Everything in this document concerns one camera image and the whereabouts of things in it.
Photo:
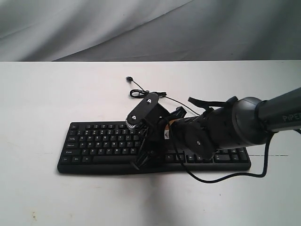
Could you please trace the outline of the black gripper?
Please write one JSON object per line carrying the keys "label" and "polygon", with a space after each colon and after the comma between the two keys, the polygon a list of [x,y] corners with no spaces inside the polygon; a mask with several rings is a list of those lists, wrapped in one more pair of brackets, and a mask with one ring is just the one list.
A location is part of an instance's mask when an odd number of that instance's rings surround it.
{"label": "black gripper", "polygon": [[136,170],[162,164],[162,156],[167,152],[164,137],[165,130],[168,130],[167,122],[171,124],[172,120],[181,119],[186,113],[182,106],[171,113],[163,106],[155,106],[150,111],[143,121],[148,127],[147,134],[141,143],[137,157],[131,161],[131,165]]}

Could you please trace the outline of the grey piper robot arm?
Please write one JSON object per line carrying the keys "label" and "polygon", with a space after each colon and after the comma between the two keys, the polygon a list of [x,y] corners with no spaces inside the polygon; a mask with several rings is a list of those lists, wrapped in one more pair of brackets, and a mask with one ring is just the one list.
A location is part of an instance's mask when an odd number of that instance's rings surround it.
{"label": "grey piper robot arm", "polygon": [[270,100],[209,102],[190,97],[190,103],[204,109],[194,117],[187,117],[182,107],[169,112],[158,100],[158,94],[147,94],[126,118],[130,130],[146,131],[133,163],[137,169],[156,164],[167,152],[166,141],[210,160],[218,150],[262,145],[273,133],[301,127],[300,89]]}

